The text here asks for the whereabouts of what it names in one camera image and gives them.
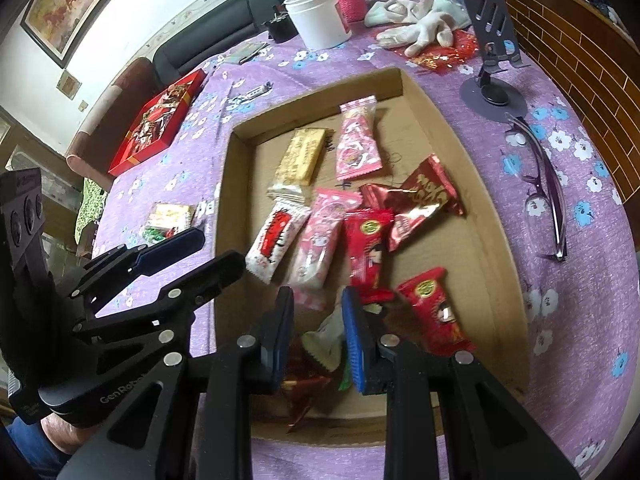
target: yellow snack package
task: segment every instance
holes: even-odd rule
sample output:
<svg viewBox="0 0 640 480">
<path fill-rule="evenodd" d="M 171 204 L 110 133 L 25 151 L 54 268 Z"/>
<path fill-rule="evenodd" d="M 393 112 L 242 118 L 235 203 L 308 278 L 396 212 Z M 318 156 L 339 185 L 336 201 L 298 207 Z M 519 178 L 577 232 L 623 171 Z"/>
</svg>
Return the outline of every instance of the yellow snack package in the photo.
<svg viewBox="0 0 640 480">
<path fill-rule="evenodd" d="M 305 203 L 305 188 L 310 186 L 316 162 L 322 150 L 325 128 L 298 128 L 284 153 L 267 196 Z"/>
</svg>

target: eyeglasses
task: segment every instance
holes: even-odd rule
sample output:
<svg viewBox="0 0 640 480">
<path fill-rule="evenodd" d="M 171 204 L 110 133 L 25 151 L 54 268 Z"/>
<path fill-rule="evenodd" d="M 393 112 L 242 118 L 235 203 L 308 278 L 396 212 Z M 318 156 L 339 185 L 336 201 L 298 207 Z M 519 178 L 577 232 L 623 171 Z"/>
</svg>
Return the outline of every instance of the eyeglasses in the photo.
<svg viewBox="0 0 640 480">
<path fill-rule="evenodd" d="M 566 203 L 560 179 L 524 118 L 508 113 L 507 118 L 513 125 L 505 136 L 516 150 L 505 159 L 505 165 L 534 187 L 524 203 L 530 240 L 537 256 L 562 262 L 566 258 Z"/>
</svg>

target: pink candy wrapper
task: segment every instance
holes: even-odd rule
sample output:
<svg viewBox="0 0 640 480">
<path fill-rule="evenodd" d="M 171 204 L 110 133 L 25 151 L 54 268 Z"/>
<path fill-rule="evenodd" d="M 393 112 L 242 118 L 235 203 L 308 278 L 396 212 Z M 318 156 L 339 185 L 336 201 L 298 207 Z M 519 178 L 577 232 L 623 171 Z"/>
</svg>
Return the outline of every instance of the pink candy wrapper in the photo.
<svg viewBox="0 0 640 480">
<path fill-rule="evenodd" d="M 244 258 L 247 270 L 269 283 L 282 257 L 305 224 L 311 208 L 278 199 Z"/>
<path fill-rule="evenodd" d="M 357 191 L 318 189 L 289 275 L 289 286 L 293 288 L 297 305 L 324 309 L 320 291 L 334 257 L 344 215 L 361 203 L 362 195 Z"/>
<path fill-rule="evenodd" d="M 335 160 L 337 180 L 349 180 L 382 168 L 373 138 L 377 103 L 372 95 L 340 105 L 344 120 Z"/>
</svg>

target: framed painting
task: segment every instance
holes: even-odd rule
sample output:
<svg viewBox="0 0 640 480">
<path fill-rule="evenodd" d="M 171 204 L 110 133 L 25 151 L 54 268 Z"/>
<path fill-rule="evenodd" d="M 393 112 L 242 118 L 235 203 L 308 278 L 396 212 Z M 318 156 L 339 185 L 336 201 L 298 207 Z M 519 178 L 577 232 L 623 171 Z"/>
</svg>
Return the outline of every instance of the framed painting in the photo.
<svg viewBox="0 0 640 480">
<path fill-rule="evenodd" d="M 31 0 L 22 28 L 61 68 L 109 0 Z"/>
</svg>

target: purple tablecloth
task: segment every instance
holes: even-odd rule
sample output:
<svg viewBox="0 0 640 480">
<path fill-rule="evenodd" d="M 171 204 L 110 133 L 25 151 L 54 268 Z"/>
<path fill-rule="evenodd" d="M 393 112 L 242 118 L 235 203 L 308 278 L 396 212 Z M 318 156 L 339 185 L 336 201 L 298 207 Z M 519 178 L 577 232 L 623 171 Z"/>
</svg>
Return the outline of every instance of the purple tablecloth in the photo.
<svg viewBox="0 0 640 480">
<path fill-rule="evenodd" d="M 156 298 L 165 284 L 215 254 L 217 198 L 234 124 L 265 108 L 340 78 L 412 63 L 373 45 L 356 30 L 344 45 L 307 52 L 300 38 L 267 47 L 242 66 L 223 64 L 210 74 L 170 148 L 116 180 L 98 229 L 95 254 L 120 243 L 142 243 L 140 227 L 155 202 L 200 204 L 207 243 L 203 250 L 152 278 L 140 278 L 104 314 Z M 523 93 L 527 120 L 555 166 L 568 211 L 568 259 L 534 256 L 524 201 L 530 186 L 514 176 L 520 164 L 504 124 L 469 111 L 461 83 L 478 72 L 479 58 L 446 75 L 415 74 L 416 81 L 458 134 L 491 194 L 518 268 L 527 305 L 530 341 L 529 412 L 583 475 L 612 440 L 626 405 L 638 348 L 640 285 L 634 246 L 612 178 L 561 92 L 532 60 L 531 67 L 500 78 Z M 201 68 L 213 69 L 216 57 Z M 266 81 L 273 90 L 229 110 L 229 96 Z M 215 350 L 213 307 L 197 311 L 192 351 Z M 319 449 L 254 442 L 256 478 L 382 478 L 383 449 Z"/>
</svg>

